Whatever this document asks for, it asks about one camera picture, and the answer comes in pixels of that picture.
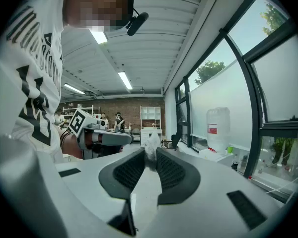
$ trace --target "fluorescent ceiling light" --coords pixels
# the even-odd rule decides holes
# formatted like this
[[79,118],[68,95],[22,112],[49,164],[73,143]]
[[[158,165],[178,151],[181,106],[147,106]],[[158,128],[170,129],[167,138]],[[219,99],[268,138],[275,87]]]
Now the fluorescent ceiling light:
[[68,87],[68,88],[70,88],[70,89],[72,89],[72,90],[74,90],[74,91],[76,91],[76,92],[78,92],[78,93],[80,93],[80,94],[85,94],[85,93],[83,93],[82,91],[79,91],[78,89],[76,89],[76,88],[74,88],[74,87],[72,87],[72,86],[70,86],[70,85],[64,84],[64,86],[66,86],[66,87]]
[[133,88],[131,87],[126,74],[124,72],[119,72],[118,74],[119,74],[120,78],[123,80],[123,82],[124,82],[125,86],[127,87],[127,89],[132,90]]
[[106,35],[103,32],[96,32],[96,31],[92,31],[92,30],[90,30],[90,32],[94,36],[94,38],[98,44],[108,41]]

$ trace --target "sky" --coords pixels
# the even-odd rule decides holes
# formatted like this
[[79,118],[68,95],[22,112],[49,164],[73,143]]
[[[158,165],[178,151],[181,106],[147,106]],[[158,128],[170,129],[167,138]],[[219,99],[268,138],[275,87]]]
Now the sky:
[[[267,11],[266,4],[267,2],[265,0],[256,0],[229,33],[243,54],[247,53],[267,37],[263,31],[263,27],[268,27],[267,21],[260,15],[261,12]],[[236,57],[227,42],[222,40],[201,65],[211,60],[223,61],[224,65],[227,66],[235,59]],[[190,91],[198,86],[194,82],[196,78],[198,78],[198,74],[195,71],[189,77]]]

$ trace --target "cable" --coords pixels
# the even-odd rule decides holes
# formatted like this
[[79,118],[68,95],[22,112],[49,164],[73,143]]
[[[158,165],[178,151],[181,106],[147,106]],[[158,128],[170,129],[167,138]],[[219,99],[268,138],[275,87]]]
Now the cable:
[[286,185],[284,185],[284,186],[282,186],[282,187],[280,187],[280,188],[276,188],[276,189],[273,189],[273,190],[271,190],[271,191],[266,192],[266,194],[268,194],[268,193],[270,193],[270,192],[274,192],[274,191],[279,191],[280,189],[287,187],[289,184],[293,183],[293,182],[294,182],[295,180],[297,180],[297,179],[298,179],[298,177],[297,177],[296,179],[294,179],[293,181],[288,182]]
[[69,135],[69,134],[71,134],[72,133],[72,131],[70,130],[67,134],[65,134],[64,136],[63,136],[63,138],[61,139],[61,142],[60,142],[60,146],[61,146],[61,150],[62,150],[62,148],[63,148],[63,143],[64,143],[64,141],[65,141],[65,138]]
[[69,128],[62,133],[62,135],[60,136],[60,138],[62,138],[62,136],[64,135],[64,133],[67,132],[68,130],[69,130]]

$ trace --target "ceiling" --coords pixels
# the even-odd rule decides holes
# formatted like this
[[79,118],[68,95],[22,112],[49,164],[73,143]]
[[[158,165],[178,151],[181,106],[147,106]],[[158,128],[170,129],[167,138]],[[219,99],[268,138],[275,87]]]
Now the ceiling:
[[[134,36],[122,28],[106,32],[97,44],[87,29],[70,26],[62,33],[62,101],[113,96],[162,95],[203,25],[215,0],[135,0],[135,9],[149,19]],[[117,72],[124,71],[132,90]],[[64,83],[84,91],[81,95]]]

